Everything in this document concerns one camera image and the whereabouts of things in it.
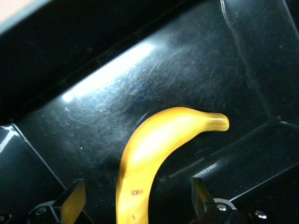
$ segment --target scratch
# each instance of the scratch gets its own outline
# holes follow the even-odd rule
[[[185,70],[185,74],[187,74],[188,71],[189,71],[189,67]]]
[[[213,70],[212,70],[212,72],[211,72],[211,76],[210,76],[210,78],[213,77],[213,74],[214,74],[214,71],[215,71],[216,66],[217,66],[217,63],[216,63],[216,64],[214,65],[214,67],[213,67]]]
[[[144,114],[144,115],[137,121],[137,123],[135,124],[134,128],[137,127],[137,125],[144,119],[144,117],[145,117],[146,115],[148,115],[148,113],[149,113],[149,112],[145,113],[145,114]]]
[[[138,92],[138,90],[133,90],[133,91],[130,93],[130,96],[135,96],[137,92]]]
[[[156,62],[156,64],[154,64],[154,66],[151,68],[151,70],[149,70],[149,76],[151,75],[151,73],[153,72],[153,70],[156,68],[156,67],[160,67],[160,65],[159,66],[157,66],[158,64],[162,64],[162,62],[160,61],[160,62]]]
[[[90,117],[90,116],[92,116],[92,115],[94,115],[95,113],[98,113],[98,112],[104,112],[104,111],[96,109],[94,112],[92,112],[92,113],[86,115],[85,117],[83,117],[82,120],[85,120],[86,118],[88,118],[88,117]]]
[[[79,123],[81,123],[81,124],[83,124],[83,125],[89,125],[89,126],[94,127],[94,128],[95,128],[96,135],[97,135],[97,140],[98,140],[98,142],[100,143],[99,135],[98,135],[98,127],[97,127],[96,125],[91,125],[91,124],[85,123],[85,122],[83,122],[83,121],[74,119],[74,118],[72,118],[72,117],[70,117],[70,119],[72,119],[72,120],[74,120],[74,121],[76,121],[76,122],[79,122]]]

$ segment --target black plastic surface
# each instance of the black plastic surface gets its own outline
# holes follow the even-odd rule
[[[147,117],[226,114],[228,132],[199,135],[156,176],[150,221],[188,222],[193,175],[231,199],[299,162],[298,47],[280,0],[199,2],[17,125],[64,184],[86,180],[92,219],[113,223],[121,153]]]
[[[233,203],[243,213],[262,210],[272,224],[299,222],[295,205],[299,198],[299,166],[295,166],[262,186],[235,199]]]
[[[38,204],[53,201],[63,186],[13,126],[0,126],[0,210],[13,215],[14,223],[26,223],[26,215]],[[81,213],[77,224],[91,221]]]

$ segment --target banana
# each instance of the banana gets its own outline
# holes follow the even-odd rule
[[[144,121],[129,139],[116,186],[116,223],[148,224],[150,189],[163,161],[201,132],[226,131],[228,118],[173,107]]]

